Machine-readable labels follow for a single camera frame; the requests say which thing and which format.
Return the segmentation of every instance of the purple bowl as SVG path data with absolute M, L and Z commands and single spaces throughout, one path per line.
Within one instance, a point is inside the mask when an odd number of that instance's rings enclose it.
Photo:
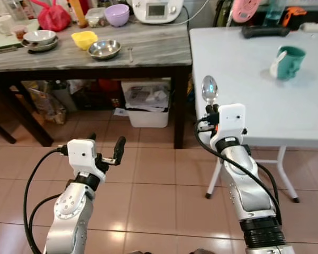
M 129 19 L 129 11 L 119 16 L 106 15 L 106 19 L 112 26 L 115 26 L 115 27 L 123 26 L 124 24 L 127 23 Z
M 105 9 L 105 16 L 121 16 L 129 12 L 128 5 L 125 4 L 115 4 Z

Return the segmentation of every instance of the white cup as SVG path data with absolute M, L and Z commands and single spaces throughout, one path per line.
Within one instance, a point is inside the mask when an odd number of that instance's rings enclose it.
M 13 18 L 10 15 L 0 17 L 0 33 L 12 35 L 11 28 L 14 26 Z

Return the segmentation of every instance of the dark wooden table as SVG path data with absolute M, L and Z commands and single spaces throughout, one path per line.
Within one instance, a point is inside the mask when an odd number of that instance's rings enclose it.
M 188 75 L 192 69 L 186 25 L 128 23 L 121 28 L 92 29 L 100 40 L 114 39 L 122 45 L 119 55 L 108 61 L 96 61 L 75 46 L 70 35 L 85 30 L 90 29 L 71 27 L 59 32 L 59 45 L 48 52 L 29 54 L 21 48 L 0 54 L 0 100 L 43 146 L 49 147 L 52 137 L 14 96 L 10 86 L 21 80 L 170 77 L 175 91 L 174 147 L 181 149 Z M 133 47 L 132 63 L 128 47 Z

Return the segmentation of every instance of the white table leg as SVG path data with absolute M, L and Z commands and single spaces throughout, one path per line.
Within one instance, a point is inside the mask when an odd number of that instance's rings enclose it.
M 216 181 L 217 181 L 217 179 L 219 177 L 219 174 L 221 172 L 221 167 L 222 167 L 222 164 L 220 162 L 220 159 L 217 159 L 216 166 L 215 166 L 215 169 L 214 169 L 214 173 L 213 173 L 213 176 L 212 176 L 212 180 L 211 180 L 211 183 L 210 183 L 210 185 L 208 187 L 208 190 L 207 190 L 207 193 L 206 193 L 206 198 L 208 198 L 208 199 L 210 199 L 211 196 L 212 196 Z
M 300 200 L 298 198 L 298 195 L 296 194 L 294 187 L 292 186 L 292 183 L 289 181 L 289 179 L 284 171 L 284 167 L 283 167 L 283 161 L 284 161 L 286 148 L 287 148 L 286 146 L 282 146 L 279 149 L 279 153 L 277 155 L 277 170 L 279 171 L 281 179 L 284 182 L 284 184 L 286 185 L 291 198 L 293 199 L 293 201 L 295 203 L 299 203 Z

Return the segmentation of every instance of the cutting board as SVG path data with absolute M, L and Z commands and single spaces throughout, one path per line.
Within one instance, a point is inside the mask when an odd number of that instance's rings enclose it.
M 28 20 L 28 24 L 26 26 L 29 32 L 36 31 L 39 29 L 39 22 L 37 19 Z M 8 48 L 11 46 L 16 46 L 18 48 L 22 47 L 21 42 L 16 38 L 15 35 L 6 36 L 0 33 L 0 49 Z

